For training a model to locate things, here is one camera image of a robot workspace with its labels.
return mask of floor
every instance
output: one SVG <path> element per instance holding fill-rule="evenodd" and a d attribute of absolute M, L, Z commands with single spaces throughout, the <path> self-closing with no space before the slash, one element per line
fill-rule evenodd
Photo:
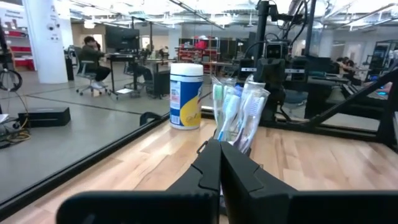
<path fill-rule="evenodd" d="M 114 66 L 115 86 L 122 88 L 132 78 L 123 75 L 123 65 Z M 0 203 L 54 172 L 76 162 L 139 127 L 139 117 L 146 111 L 169 112 L 169 101 L 154 100 L 142 94 L 128 95 L 116 101 L 108 95 L 90 91 L 83 96 L 76 87 L 88 80 L 75 77 L 74 82 L 41 84 L 35 72 L 21 72 L 22 88 L 18 91 L 28 108 L 69 107 L 72 120 L 61 128 L 32 128 L 31 139 L 0 149 Z M 105 80 L 111 84 L 110 76 Z M 15 93 L 0 91 L 3 113 L 17 116 L 24 105 Z"/>
<path fill-rule="evenodd" d="M 188 169 L 214 128 L 208 119 L 193 131 L 166 121 L 2 224 L 53 224 L 58 206 L 86 190 L 164 190 Z M 259 128 L 251 158 L 299 190 L 398 189 L 398 155 L 381 144 Z M 220 223 L 228 219 L 220 216 Z"/>

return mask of toothbrush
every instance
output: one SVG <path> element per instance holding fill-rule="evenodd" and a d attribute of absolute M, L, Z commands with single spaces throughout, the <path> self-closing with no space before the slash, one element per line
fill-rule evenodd
<path fill-rule="evenodd" d="M 239 146 L 239 143 L 241 142 L 241 138 L 243 135 L 243 130 L 245 129 L 246 123 L 248 122 L 249 116 L 255 116 L 257 109 L 256 109 L 256 101 L 253 101 L 255 99 L 254 95 L 250 93 L 246 97 L 246 101 L 243 103 L 243 106 L 240 108 L 241 112 L 243 113 L 243 118 L 239 119 L 238 122 L 238 135 L 236 136 L 236 139 L 233 143 L 233 146 Z"/>
<path fill-rule="evenodd" d="M 220 114 L 218 111 L 219 102 L 223 101 L 223 87 L 221 85 L 214 84 L 213 85 L 213 111 L 214 118 L 216 120 L 216 125 L 218 127 L 218 121 L 220 119 Z"/>
<path fill-rule="evenodd" d="M 250 105 L 250 116 L 255 116 L 256 121 L 259 121 L 259 117 L 261 114 L 261 109 L 264 107 L 265 103 L 265 98 L 264 97 L 255 97 Z M 241 147 L 239 147 L 239 150 L 241 152 L 244 152 L 248 146 L 250 146 L 250 143 L 257 131 L 256 127 L 253 127 L 251 130 L 249 136 L 246 138 L 246 140 L 242 143 Z"/>
<path fill-rule="evenodd" d="M 228 102 L 224 102 L 223 106 L 226 105 L 224 110 L 225 118 L 224 118 L 223 127 L 221 128 L 220 133 L 218 135 L 219 141 L 222 141 L 224 133 L 228 130 L 230 123 L 232 122 L 233 118 L 238 112 L 239 100 L 240 98 L 238 96 L 231 95 Z"/>

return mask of black pants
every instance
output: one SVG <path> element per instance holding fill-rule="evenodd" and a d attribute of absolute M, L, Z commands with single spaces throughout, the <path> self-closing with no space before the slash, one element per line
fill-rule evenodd
<path fill-rule="evenodd" d="M 98 66 L 95 73 L 97 74 L 95 76 L 95 81 L 99 82 L 104 80 L 109 75 L 109 73 L 111 73 L 111 69 L 104 66 Z"/>

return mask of white lid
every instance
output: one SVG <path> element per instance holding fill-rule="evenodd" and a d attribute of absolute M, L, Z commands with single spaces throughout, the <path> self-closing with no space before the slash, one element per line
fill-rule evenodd
<path fill-rule="evenodd" d="M 170 74 L 187 76 L 203 75 L 203 65 L 194 63 L 173 63 L 171 65 Z"/>

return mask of white pillar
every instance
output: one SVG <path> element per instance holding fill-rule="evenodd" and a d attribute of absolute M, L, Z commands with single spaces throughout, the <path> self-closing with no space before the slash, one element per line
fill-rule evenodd
<path fill-rule="evenodd" d="M 319 57 L 330 57 L 333 49 L 333 31 L 323 30 L 319 46 Z"/>
<path fill-rule="evenodd" d="M 73 45 L 72 25 L 70 23 L 70 1 L 56 0 L 55 8 L 59 17 L 63 48 L 67 49 L 70 45 Z"/>
<path fill-rule="evenodd" d="M 175 26 L 174 29 L 169 29 L 169 58 L 177 57 L 176 47 L 180 44 L 182 28 Z"/>
<path fill-rule="evenodd" d="M 56 0 L 23 0 L 29 39 L 41 83 L 68 81 Z"/>

